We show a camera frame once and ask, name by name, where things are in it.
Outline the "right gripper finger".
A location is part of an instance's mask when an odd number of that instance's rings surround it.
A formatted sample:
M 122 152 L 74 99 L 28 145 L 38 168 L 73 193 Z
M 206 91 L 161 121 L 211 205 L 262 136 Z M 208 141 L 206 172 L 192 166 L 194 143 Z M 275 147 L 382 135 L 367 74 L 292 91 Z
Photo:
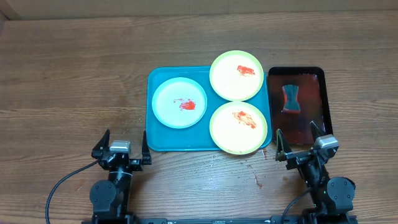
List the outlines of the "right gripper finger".
M 280 129 L 276 130 L 276 145 L 277 151 L 275 154 L 276 161 L 282 162 L 287 161 L 292 157 L 292 150 L 289 143 L 285 140 L 283 133 Z
M 322 137 L 325 135 L 325 132 L 323 130 L 321 130 L 314 121 L 310 122 L 310 129 L 312 132 L 312 137 L 313 140 L 316 141 L 319 137 Z

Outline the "light blue plate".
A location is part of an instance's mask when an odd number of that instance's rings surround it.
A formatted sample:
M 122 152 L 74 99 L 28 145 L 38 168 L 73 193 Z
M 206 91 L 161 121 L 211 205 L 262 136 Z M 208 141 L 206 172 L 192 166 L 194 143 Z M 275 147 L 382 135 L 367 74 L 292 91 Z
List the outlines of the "light blue plate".
M 152 97 L 155 117 L 165 126 L 183 129 L 193 126 L 205 114 L 207 95 L 196 81 L 177 77 L 157 87 Z

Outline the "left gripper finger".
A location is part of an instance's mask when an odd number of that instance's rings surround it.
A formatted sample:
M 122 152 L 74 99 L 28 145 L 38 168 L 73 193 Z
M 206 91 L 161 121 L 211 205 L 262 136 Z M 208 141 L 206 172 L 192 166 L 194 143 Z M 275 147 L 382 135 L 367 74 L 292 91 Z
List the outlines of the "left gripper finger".
M 96 146 L 92 149 L 91 156 L 94 159 L 100 159 L 106 150 L 109 149 L 110 130 L 107 129 L 103 137 L 98 141 Z
M 147 143 L 147 134 L 145 131 L 143 133 L 143 139 L 142 139 L 142 164 L 143 165 L 151 165 L 152 164 L 152 158 L 151 158 L 149 146 Z

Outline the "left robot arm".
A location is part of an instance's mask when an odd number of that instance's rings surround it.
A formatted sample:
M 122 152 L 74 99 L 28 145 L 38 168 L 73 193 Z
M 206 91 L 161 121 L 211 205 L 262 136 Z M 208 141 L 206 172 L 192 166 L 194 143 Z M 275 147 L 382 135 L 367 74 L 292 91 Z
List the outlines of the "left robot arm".
M 139 218 L 129 211 L 129 196 L 132 173 L 142 171 L 144 166 L 152 164 L 147 137 L 143 134 L 140 159 L 130 157 L 129 141 L 109 140 L 110 130 L 107 130 L 91 153 L 98 165 L 108 171 L 108 178 L 97 181 L 90 190 L 90 201 L 93 204 L 91 222 L 137 224 Z

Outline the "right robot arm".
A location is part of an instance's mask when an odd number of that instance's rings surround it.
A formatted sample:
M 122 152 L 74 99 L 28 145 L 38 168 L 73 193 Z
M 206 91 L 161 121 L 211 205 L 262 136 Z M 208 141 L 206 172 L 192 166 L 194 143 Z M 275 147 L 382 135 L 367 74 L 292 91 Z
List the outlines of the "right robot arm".
M 272 223 L 357 223 L 349 216 L 353 209 L 355 183 L 346 177 L 331 178 L 325 164 L 336 154 L 339 144 L 332 134 L 326 134 L 312 121 L 310 123 L 314 144 L 308 151 L 294 153 L 282 131 L 276 131 L 276 161 L 287 163 L 288 170 L 297 169 L 307 190 L 293 199 L 281 216 L 271 218 Z M 290 208 L 309 194 L 314 205 L 301 215 L 288 216 Z

